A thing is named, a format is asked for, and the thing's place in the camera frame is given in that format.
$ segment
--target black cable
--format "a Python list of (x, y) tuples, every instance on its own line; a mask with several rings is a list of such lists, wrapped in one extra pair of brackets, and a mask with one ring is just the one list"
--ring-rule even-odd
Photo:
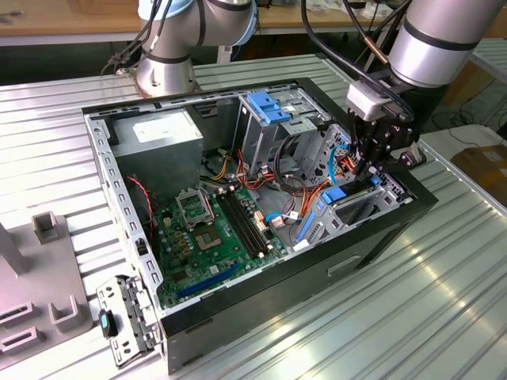
[(386, 18), (383, 19), (383, 21), (377, 26), (377, 28), (375, 29), (375, 31), (373, 32), (373, 36), (372, 36), (372, 39), (374, 41), (377, 41), (377, 39), (379, 38), (380, 36), (380, 33), (382, 32), (382, 29), (387, 25), (389, 24), (389, 22), (395, 18), (396, 16), (398, 16), (399, 13), (405, 13), (406, 9), (409, 7), (410, 3), (412, 2), (412, 0), (405, 0), (404, 2), (402, 2), (398, 8), (396, 8), (395, 10), (393, 10), (391, 13), (389, 13)]
[(462, 144), (465, 144), (465, 145), (473, 145), (473, 146), (476, 146), (476, 147), (480, 147), (479, 144), (475, 143), (475, 142), (468, 142), (468, 141), (463, 141), (462, 139), (460, 139), (459, 137), (455, 136), (452, 134), (452, 131), (451, 129), (453, 127), (449, 127), (449, 128), (442, 128), (438, 125), (438, 123), (436, 122), (436, 117), (439, 116), (439, 115), (444, 115), (444, 114), (452, 114), (452, 117), (449, 121), (451, 121), (453, 124), (454, 124), (454, 127), (462, 127), (463, 125), (467, 125), (467, 124), (473, 124), (475, 122), (474, 120), (474, 117), (471, 113), (469, 113), (468, 111), (466, 111), (468, 114), (470, 114), (471, 116), (471, 119), (470, 120), (467, 120), (463, 115), (460, 117), (460, 121), (462, 122), (461, 124), (458, 123), (458, 121), (456, 120), (456, 115), (459, 115), (459, 112), (453, 112), (453, 111), (444, 111), (444, 112), (438, 112), (438, 113), (434, 113), (432, 116), (431, 116), (431, 121), (432, 123), (435, 125), (435, 127), (437, 127), (439, 130), (441, 131), (444, 131), (445, 129), (448, 130), (449, 134), (451, 137), (453, 137), (454, 139), (458, 140), (460, 143)]
[[(501, 121), (504, 119), (504, 117), (507, 115), (507, 110), (503, 113), (502, 116), (500, 116), (500, 119), (498, 120), (498, 130), (500, 130), (501, 127), (503, 127), (503, 124), (501, 123)], [(501, 137), (501, 141), (498, 143), (499, 145), (501, 145), (505, 140), (505, 137), (502, 136)]]
[(219, 173), (209, 165), (208, 161), (203, 162), (203, 166), (209, 173), (213, 174), (214, 177), (219, 175)]
[(393, 20), (391, 25), (389, 26), (389, 29), (386, 33), (386, 38), (383, 39), (382, 43), (380, 44), (380, 50), (385, 51), (388, 44), (391, 43), (391, 39), (393, 38), (393, 35), (398, 31), (398, 26), (400, 22), (402, 22), (403, 17), (405, 17), (405, 12), (398, 13), (398, 16)]
[(366, 40), (366, 38), (368, 36), (366, 35), (366, 32), (361, 27), (361, 24), (359, 23), (359, 21), (357, 20), (357, 17), (354, 14), (352, 7), (350, 6), (349, 0), (342, 0), (342, 1), (343, 1), (343, 5), (345, 6), (345, 9), (347, 10), (347, 13), (349, 14), (350, 20), (352, 20), (352, 23), (356, 27), (357, 31), (359, 32), (361, 37), (363, 37), (363, 40)]
[[(107, 64), (102, 68), (101, 75), (104, 75), (104, 72), (107, 70), (107, 68), (112, 65), (114, 65), (114, 72), (113, 73), (116, 73), (117, 66), (120, 63), (128, 62), (128, 60), (131, 58), (132, 54), (134, 54), (134, 52), (136, 52), (141, 46), (143, 46), (143, 44), (146, 43), (146, 41), (148, 41), (148, 38), (150, 38), (151, 28), (153, 26), (154, 18), (156, 16), (158, 10), (160, 9), (161, 4), (162, 4), (162, 0), (154, 0), (153, 1), (153, 4), (151, 5), (150, 18), (149, 18), (148, 22), (143, 26), (143, 28), (139, 31), (137, 36), (135, 36), (134, 40), (132, 40), (123, 51), (121, 51), (118, 54), (115, 54), (113, 57), (111, 57), (109, 59)], [(142, 41), (140, 41), (140, 43), (138, 43), (138, 41), (140, 40), (141, 36), (144, 33), (146, 33), (145, 37), (143, 38)]]
[[(406, 2), (404, 2), (403, 4), (401, 4), (397, 9), (395, 9), (393, 12), (391, 12), (387, 17), (386, 19), (388, 19), (389, 17), (391, 17), (391, 15), (393, 13), (397, 13), (396, 14), (396, 19), (393, 21), (393, 23), (391, 24), (391, 26), (389, 27), (389, 30), (387, 31), (387, 35), (386, 35), (386, 38), (384, 39), (384, 41), (382, 42), (381, 46), (380, 46), (380, 50), (383, 51), (385, 49), (385, 47), (387, 46), (387, 40), (391, 38), (392, 34), (396, 32), (396, 30), (398, 29), (398, 25), (399, 23), (401, 22), (401, 20), (403, 19), (403, 16), (405, 15), (405, 12), (406, 12), (406, 9), (409, 7), (410, 5), (410, 2), (412, 0), (408, 0)], [(387, 25), (387, 22), (386, 19), (384, 19), (380, 25), (377, 27), (377, 29), (375, 30), (375, 32), (373, 33), (372, 35), (372, 40), (374, 41), (377, 41), (379, 39), (379, 36), (380, 36), (380, 33), (382, 32), (383, 28)], [(361, 58), (363, 58), (363, 56), (368, 52), (369, 50), (369, 47), (366, 47), (362, 52), (361, 54), (359, 54), (359, 56), (357, 57), (357, 59), (354, 61), (354, 63), (358, 63)]]
[(377, 12), (379, 11), (379, 5), (380, 4), (377, 2), (376, 6), (375, 6), (375, 12), (373, 12), (372, 20), (370, 21), (370, 25), (368, 26), (368, 31), (367, 31), (368, 35), (370, 34), (370, 31), (372, 30), (373, 22), (375, 21), (375, 17), (377, 15)]
[(414, 121), (414, 110), (398, 94), (394, 93), (391, 89), (387, 88), (385, 85), (371, 77), (368, 73), (355, 66), (347, 58), (339, 55), (317, 37), (310, 26), (310, 22), (308, 21), (307, 0), (301, 0), (301, 18), (303, 19), (304, 28), (306, 29), (308, 36), (314, 42), (314, 44), (319, 46), (327, 55), (340, 63), (344, 68), (356, 73), (357, 76), (367, 82), (367, 84), (369, 84), (375, 91), (378, 91), (385, 97), (388, 97), (396, 105), (398, 105), (403, 110), (403, 113), (399, 117), (400, 121), (407, 123)]
[(148, 56), (151, 54), (153, 49), (155, 48), (155, 45), (158, 42), (158, 38), (162, 35), (162, 30), (164, 29), (164, 24), (166, 23), (166, 17), (169, 12), (169, 8), (171, 7), (173, 0), (169, 0), (167, 2), (166, 8), (164, 9), (164, 13), (162, 14), (162, 19), (160, 20), (160, 25), (158, 26), (157, 34), (154, 37), (154, 43), (151, 44), (150, 49), (141, 57), (141, 59), (137, 63), (133, 63), (131, 66), (128, 67), (128, 69), (131, 69), (133, 67), (137, 67), (142, 61), (144, 61)]

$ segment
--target pcie slot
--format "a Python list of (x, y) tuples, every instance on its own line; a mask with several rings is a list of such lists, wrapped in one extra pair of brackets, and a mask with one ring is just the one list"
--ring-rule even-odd
[(213, 277), (210, 277), (209, 279), (205, 279), (201, 281), (200, 283), (196, 283), (190, 287), (187, 287), (183, 289), (182, 291), (177, 292), (178, 298), (183, 298), (188, 295), (193, 295), (194, 293), (197, 293), (198, 291), (202, 291), (203, 289), (207, 289), (211, 287), (212, 285), (215, 285), (217, 283), (220, 283), (224, 281), (225, 279), (228, 279), (234, 274), (234, 271), (238, 268), (239, 264), (236, 264), (225, 271), (219, 273), (218, 275), (214, 275)]

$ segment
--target motherboard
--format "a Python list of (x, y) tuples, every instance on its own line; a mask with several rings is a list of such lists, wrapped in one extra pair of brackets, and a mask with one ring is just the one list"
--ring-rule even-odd
[[(206, 215), (206, 221), (194, 223)], [(245, 188), (211, 195), (199, 189), (156, 211), (155, 245), (164, 277), (158, 297), (163, 307), (285, 256), (281, 241), (262, 218)]]

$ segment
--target chip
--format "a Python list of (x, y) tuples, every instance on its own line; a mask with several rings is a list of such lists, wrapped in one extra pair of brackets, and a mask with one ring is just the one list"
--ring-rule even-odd
[(177, 283), (179, 283), (180, 281), (183, 281), (184, 279), (187, 279), (188, 277), (189, 276), (187, 275), (187, 272), (185, 272), (185, 271), (178, 271), (178, 272), (173, 273), (173, 279)]
[(198, 228), (192, 232), (192, 235), (196, 239), (201, 251), (222, 244), (219, 231), (213, 225)]

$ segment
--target slotted aluminum surface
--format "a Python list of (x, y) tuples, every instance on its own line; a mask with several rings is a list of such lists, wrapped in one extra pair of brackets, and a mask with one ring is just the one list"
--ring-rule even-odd
[[(305, 55), (196, 67), (205, 89), (308, 76), (345, 107), (347, 78)], [(79, 109), (138, 98), (128, 77), (0, 88), (0, 222), (65, 215), (93, 315), (126, 270)], [(174, 375), (232, 378), (505, 377), (507, 222), (440, 162), (413, 174), (440, 200), (378, 261)], [(151, 354), (117, 370), (98, 326), (0, 378), (166, 378)]]
[(507, 40), (483, 39), (475, 48), (470, 60), (507, 85)]

